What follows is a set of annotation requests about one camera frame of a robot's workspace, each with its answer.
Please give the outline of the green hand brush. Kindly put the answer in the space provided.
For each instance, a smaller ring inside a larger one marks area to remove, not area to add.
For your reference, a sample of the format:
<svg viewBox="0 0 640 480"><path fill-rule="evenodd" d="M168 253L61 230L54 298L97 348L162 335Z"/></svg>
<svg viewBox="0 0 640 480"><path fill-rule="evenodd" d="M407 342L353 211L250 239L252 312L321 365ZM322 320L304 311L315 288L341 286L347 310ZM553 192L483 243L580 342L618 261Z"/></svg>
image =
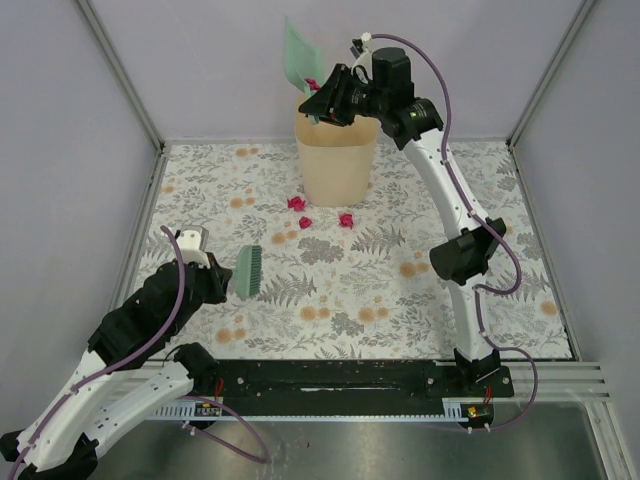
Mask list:
<svg viewBox="0 0 640 480"><path fill-rule="evenodd" d="M262 247L245 245L236 256L236 264L232 279L235 292L242 300L246 300L260 292L262 281Z"/></svg>

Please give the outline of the green dustpan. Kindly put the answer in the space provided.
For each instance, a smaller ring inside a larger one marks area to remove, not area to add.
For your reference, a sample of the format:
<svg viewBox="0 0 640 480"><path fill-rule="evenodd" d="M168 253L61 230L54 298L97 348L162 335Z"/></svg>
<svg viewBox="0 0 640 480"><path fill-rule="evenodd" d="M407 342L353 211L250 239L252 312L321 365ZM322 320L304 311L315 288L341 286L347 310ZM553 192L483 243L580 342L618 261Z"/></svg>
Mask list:
<svg viewBox="0 0 640 480"><path fill-rule="evenodd" d="M323 51L300 33L288 16L284 23L284 73L287 81L302 95L306 78L314 78L321 86L325 81Z"/></svg>

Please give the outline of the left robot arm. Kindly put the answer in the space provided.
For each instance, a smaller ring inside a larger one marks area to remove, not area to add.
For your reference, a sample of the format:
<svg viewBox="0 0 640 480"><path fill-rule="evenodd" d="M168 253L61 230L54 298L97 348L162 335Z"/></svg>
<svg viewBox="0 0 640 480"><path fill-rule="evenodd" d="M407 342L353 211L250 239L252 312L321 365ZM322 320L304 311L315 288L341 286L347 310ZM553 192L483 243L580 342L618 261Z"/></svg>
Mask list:
<svg viewBox="0 0 640 480"><path fill-rule="evenodd" d="M226 301L229 269L195 262L162 265L90 337L74 373L31 426L6 433L1 454L11 479L86 479L126 433L182 396L213 396L215 361L198 343L116 402L115 389L165 347L204 304Z"/></svg>

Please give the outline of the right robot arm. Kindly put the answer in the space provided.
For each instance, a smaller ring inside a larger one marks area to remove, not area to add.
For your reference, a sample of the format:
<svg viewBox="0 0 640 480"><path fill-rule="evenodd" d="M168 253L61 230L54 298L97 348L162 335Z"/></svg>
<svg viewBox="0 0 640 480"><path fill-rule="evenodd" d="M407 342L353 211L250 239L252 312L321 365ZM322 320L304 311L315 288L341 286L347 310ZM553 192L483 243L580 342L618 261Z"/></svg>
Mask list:
<svg viewBox="0 0 640 480"><path fill-rule="evenodd" d="M489 217L459 178L439 113L430 100L414 93L409 57L401 48L385 47L372 53L369 68L338 64L299 111L340 127L358 116L374 118L416 168L447 238L430 250L429 260L453 305L455 383L466 395L480 394L499 370L500 355L481 333L473 288L485 280L506 227L502 219Z"/></svg>

